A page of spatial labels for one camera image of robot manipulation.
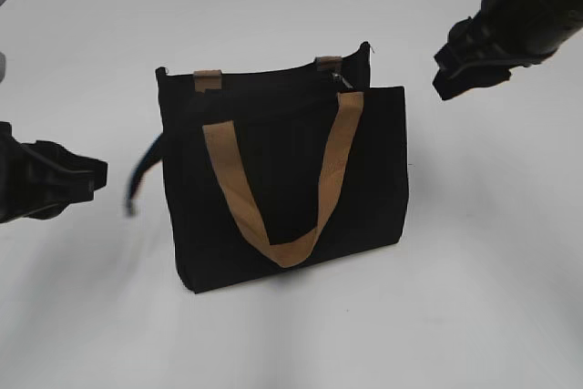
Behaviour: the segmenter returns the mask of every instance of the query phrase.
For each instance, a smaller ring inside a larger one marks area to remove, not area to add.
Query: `white table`
[[[2,120],[106,160],[90,204],[0,227],[0,387],[583,387],[583,38],[443,103],[433,54],[480,0],[8,0]],[[401,242],[201,295],[175,273],[154,69],[348,55],[405,85]]]

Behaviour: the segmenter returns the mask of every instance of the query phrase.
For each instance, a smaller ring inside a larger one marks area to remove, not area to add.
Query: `tan strap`
[[[220,90],[222,88],[222,72],[220,70],[197,70],[194,76],[194,90],[204,93],[205,90]]]
[[[343,68],[343,58],[341,56],[317,56],[315,61],[318,71],[332,70],[340,74]]]
[[[363,92],[338,94],[338,113],[326,143],[318,182],[316,228],[296,241],[278,245],[270,244],[261,213],[251,193],[233,122],[202,127],[212,167],[241,235],[257,251],[282,268],[295,266],[310,257],[320,233],[336,208],[363,106]]]

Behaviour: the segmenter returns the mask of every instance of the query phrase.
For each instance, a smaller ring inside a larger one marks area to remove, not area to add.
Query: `black canvas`
[[[369,88],[368,44],[340,75],[314,63],[259,74],[224,74],[221,89],[194,89],[192,75],[157,70],[164,134],[130,185],[159,158],[185,286],[205,292],[399,241],[408,201],[404,89]],[[270,245],[294,241],[318,221],[322,158],[339,96],[362,91],[362,114],[342,190],[311,255],[282,267],[243,237],[226,200],[203,127],[232,121],[245,176]]]

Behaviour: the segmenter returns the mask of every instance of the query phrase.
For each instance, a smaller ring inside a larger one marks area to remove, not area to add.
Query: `tan handle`
[[[338,113],[326,143],[318,182],[316,228],[296,241],[279,245],[270,245],[261,213],[245,175],[233,122],[202,127],[212,167],[240,233],[251,246],[282,268],[295,266],[310,257],[336,208],[363,106],[363,92],[338,94]]]

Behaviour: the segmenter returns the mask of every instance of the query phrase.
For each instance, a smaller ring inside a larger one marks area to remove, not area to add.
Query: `canvas bag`
[[[408,200],[404,89],[369,88],[368,43],[252,74],[157,69],[159,159],[180,278],[205,292],[396,243]]]

